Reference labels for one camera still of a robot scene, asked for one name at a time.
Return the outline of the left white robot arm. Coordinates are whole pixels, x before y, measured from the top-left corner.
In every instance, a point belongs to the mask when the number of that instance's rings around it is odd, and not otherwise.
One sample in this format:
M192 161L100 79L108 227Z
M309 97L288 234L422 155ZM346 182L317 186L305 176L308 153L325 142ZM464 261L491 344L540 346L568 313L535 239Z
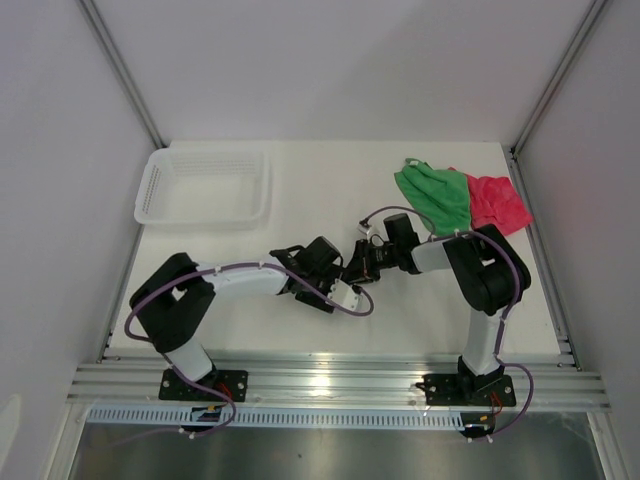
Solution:
M195 333L216 298L292 294L328 313L355 311L359 297L342 281L338 250L318 237L308 246L276 249L261 260L227 265L172 255L130 299L146 340L182 374L182 388L197 400L216 390L215 367Z

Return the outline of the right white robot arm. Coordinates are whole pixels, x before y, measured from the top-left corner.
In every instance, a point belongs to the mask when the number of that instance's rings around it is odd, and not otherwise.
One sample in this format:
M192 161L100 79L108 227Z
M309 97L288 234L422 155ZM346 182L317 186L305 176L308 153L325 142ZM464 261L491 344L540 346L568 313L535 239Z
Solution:
M405 213L386 218L384 227L387 238L382 243L356 242L343 280L352 285L374 283L383 270L394 268L410 275L452 271L471 308L456 389L464 401L481 402L504 375L498 360L504 323L531 285L527 266L493 224L424 242Z

